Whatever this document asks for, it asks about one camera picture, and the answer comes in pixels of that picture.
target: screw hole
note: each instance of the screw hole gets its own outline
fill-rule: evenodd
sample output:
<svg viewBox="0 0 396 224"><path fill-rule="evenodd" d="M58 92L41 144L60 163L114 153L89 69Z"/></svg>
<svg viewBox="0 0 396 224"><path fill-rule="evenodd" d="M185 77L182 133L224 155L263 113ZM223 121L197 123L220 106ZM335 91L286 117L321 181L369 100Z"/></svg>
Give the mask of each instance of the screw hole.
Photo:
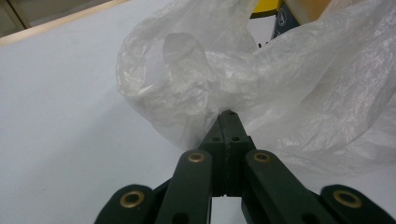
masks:
<svg viewBox="0 0 396 224"><path fill-rule="evenodd" d="M192 153L189 155L189 161L192 162L201 162L205 159L204 154L201 153Z"/></svg>
<svg viewBox="0 0 396 224"><path fill-rule="evenodd" d="M125 202L127 203L136 203L139 201L140 197L137 194L131 194L125 197Z"/></svg>
<svg viewBox="0 0 396 224"><path fill-rule="evenodd" d="M346 190L336 190L332 196L340 204L350 208L360 208L362 206L361 199L355 194Z"/></svg>
<svg viewBox="0 0 396 224"><path fill-rule="evenodd" d="M270 160L270 156L263 152L258 152L254 154L254 160L259 162L268 162Z"/></svg>
<svg viewBox="0 0 396 224"><path fill-rule="evenodd" d="M120 204L124 208L134 208L137 207L145 200L145 194L140 190L132 190L120 198Z"/></svg>
<svg viewBox="0 0 396 224"><path fill-rule="evenodd" d="M306 224L320 224L319 218L311 213L304 213L301 220Z"/></svg>
<svg viewBox="0 0 396 224"><path fill-rule="evenodd" d="M189 221L190 221L189 215L185 213L177 213L172 218L173 224L187 224L189 223Z"/></svg>

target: wrinkled plastic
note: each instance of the wrinkled plastic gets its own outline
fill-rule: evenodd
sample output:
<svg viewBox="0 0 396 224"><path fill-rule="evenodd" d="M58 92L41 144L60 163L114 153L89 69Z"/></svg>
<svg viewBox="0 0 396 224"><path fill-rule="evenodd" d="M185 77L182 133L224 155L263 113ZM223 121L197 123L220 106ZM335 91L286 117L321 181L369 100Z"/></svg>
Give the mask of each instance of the wrinkled plastic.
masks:
<svg viewBox="0 0 396 224"><path fill-rule="evenodd" d="M354 4L363 2L364 0L332 0L326 6L326 8L322 11L320 17L323 18L334 11L350 7Z"/></svg>
<svg viewBox="0 0 396 224"><path fill-rule="evenodd" d="M176 0L143 21L120 51L120 92L184 149L232 109L258 148L295 170L394 163L396 2L327 10L262 49L245 28L255 4Z"/></svg>

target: white table surface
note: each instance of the white table surface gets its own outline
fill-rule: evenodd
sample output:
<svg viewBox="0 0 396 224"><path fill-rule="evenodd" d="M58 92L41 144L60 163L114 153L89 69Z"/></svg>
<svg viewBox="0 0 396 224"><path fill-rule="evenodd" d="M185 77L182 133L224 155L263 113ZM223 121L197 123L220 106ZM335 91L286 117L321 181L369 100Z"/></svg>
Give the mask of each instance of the white table surface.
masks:
<svg viewBox="0 0 396 224"><path fill-rule="evenodd" d="M0 47L0 223L93 223L118 189L156 188L183 151L117 92L125 36L166 1L133 0ZM396 166L342 184L396 217ZM246 223L215 199L212 223Z"/></svg>

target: white plastic bag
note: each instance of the white plastic bag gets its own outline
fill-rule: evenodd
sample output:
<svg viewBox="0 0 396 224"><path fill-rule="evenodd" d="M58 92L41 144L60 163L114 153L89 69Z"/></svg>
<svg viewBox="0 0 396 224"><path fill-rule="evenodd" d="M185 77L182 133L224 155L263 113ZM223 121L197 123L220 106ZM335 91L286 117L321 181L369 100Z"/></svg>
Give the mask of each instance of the white plastic bag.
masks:
<svg viewBox="0 0 396 224"><path fill-rule="evenodd" d="M196 148L218 113L232 109L258 148L289 166L339 175L395 162L396 145L359 149L373 140L359 137L396 90L396 2L329 13L262 49L245 28L255 4L176 0L143 21L120 51L120 92L184 149Z"/></svg>

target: yellow object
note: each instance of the yellow object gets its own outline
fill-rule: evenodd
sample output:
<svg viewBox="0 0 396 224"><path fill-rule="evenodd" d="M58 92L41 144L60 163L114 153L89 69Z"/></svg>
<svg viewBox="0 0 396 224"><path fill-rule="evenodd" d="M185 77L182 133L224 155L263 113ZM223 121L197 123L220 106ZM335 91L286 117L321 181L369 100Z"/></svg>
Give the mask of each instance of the yellow object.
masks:
<svg viewBox="0 0 396 224"><path fill-rule="evenodd" d="M253 13L279 11L283 0L259 0Z"/></svg>
<svg viewBox="0 0 396 224"><path fill-rule="evenodd" d="M291 13L300 24L317 20L330 0L285 0Z"/></svg>

